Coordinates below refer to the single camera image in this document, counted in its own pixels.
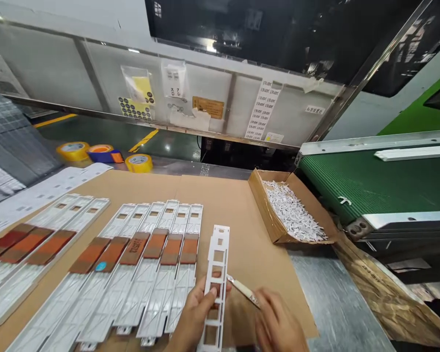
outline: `green conveyor belt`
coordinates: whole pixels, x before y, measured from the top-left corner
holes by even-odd
[[[363,214],[440,211],[440,158],[385,162],[374,153],[311,155],[299,167],[343,225]]]

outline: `cardboard sheet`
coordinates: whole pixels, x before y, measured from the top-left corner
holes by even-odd
[[[0,352],[5,351],[13,342],[57,287],[73,262],[123,203],[151,203],[168,199],[204,205],[198,276],[206,272],[207,253],[214,224],[230,226],[228,272],[251,289],[268,286],[279,291],[292,312],[302,322],[306,336],[318,336],[288,254],[283,248],[271,243],[247,181],[201,176],[132,174],[111,170],[73,192],[109,198],[111,204],[43,277],[23,304],[0,326]],[[0,236],[15,225],[4,230]],[[224,347],[255,343],[255,312],[253,305],[233,289],[225,309]],[[162,349],[165,340],[167,339],[161,339],[153,351]],[[136,352],[140,351],[140,341],[134,336],[119,337],[111,332],[109,339],[98,351]]]

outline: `orange foam pad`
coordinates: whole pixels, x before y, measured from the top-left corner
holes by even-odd
[[[181,249],[181,240],[172,240],[168,238],[163,254],[161,255],[161,265],[176,265]]]
[[[144,258],[158,259],[160,257],[168,231],[166,231],[166,233],[155,232],[156,230],[153,231],[152,236],[148,241],[147,248],[145,248],[145,251],[143,252]]]
[[[32,265],[46,265],[76,235],[75,231],[59,230],[26,261]]]
[[[8,231],[5,236],[0,238],[0,256],[25,238],[33,229],[33,225],[22,223]]]
[[[120,264],[137,265],[149,237],[149,232],[136,232],[122,254]]]
[[[93,264],[101,256],[101,253],[103,253],[110,241],[111,240],[108,238],[95,237],[70,267],[69,272],[76,274],[88,274],[93,267]]]
[[[99,272],[111,272],[116,266],[127,242],[129,242],[127,237],[114,237],[93,269]]]
[[[184,239],[182,246],[180,264],[195,264],[197,261],[197,242],[198,240]]]
[[[28,236],[19,241],[16,245],[7,250],[1,257],[0,261],[4,263],[19,263],[47,239],[54,231],[42,227],[36,227]]]

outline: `table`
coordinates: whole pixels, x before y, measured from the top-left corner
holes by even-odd
[[[251,174],[251,170],[164,157],[153,157],[153,165],[153,173],[165,175],[247,180]],[[127,170],[125,164],[112,166]],[[395,350],[331,246],[287,252],[320,333],[308,339],[310,351]]]

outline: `yellow sticker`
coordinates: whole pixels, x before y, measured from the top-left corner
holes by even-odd
[[[132,77],[135,87],[143,94],[147,104],[155,105],[155,97],[153,95],[152,86],[150,86],[150,78],[148,77]]]
[[[197,108],[199,111],[206,111],[211,117],[221,119],[223,117],[224,102],[217,100],[205,99],[201,97],[192,97],[192,108]]]
[[[150,105],[135,102],[131,98],[119,97],[118,100],[124,116],[152,120]]]

